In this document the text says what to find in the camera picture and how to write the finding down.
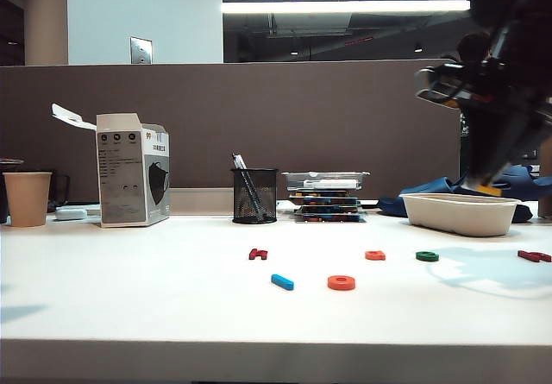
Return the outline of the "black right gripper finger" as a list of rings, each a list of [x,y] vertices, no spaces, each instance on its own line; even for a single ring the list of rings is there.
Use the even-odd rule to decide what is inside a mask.
[[[521,153],[535,148],[546,138],[546,120],[542,116],[512,116],[503,121],[491,134],[486,147],[486,170],[482,184],[490,185],[504,168]]]
[[[464,184],[469,188],[490,185],[500,165],[497,162],[499,126],[490,116],[467,116],[469,156]]]

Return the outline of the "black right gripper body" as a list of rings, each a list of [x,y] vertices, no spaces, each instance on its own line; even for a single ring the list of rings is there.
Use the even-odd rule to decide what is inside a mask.
[[[417,98],[446,108],[551,118],[551,102],[538,91],[514,85],[507,65],[495,59],[426,66],[415,73],[415,80]]]

